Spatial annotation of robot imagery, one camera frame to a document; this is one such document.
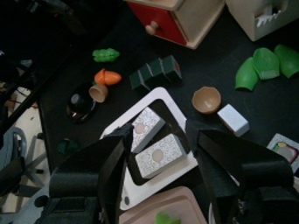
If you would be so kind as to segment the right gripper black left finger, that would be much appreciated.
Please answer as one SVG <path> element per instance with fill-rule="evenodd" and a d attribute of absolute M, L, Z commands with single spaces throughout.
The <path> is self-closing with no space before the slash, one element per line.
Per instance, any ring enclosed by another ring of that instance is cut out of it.
<path fill-rule="evenodd" d="M 119 224 L 132 139 L 128 123 L 67 158 L 51 175 L 36 224 Z"/>

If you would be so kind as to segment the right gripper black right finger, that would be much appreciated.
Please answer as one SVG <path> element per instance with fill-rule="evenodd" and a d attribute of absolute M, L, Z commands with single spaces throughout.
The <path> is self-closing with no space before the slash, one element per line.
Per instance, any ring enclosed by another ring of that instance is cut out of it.
<path fill-rule="evenodd" d="M 195 121 L 186 122 L 186 136 L 217 224 L 299 224 L 299 192 L 286 158 Z"/>

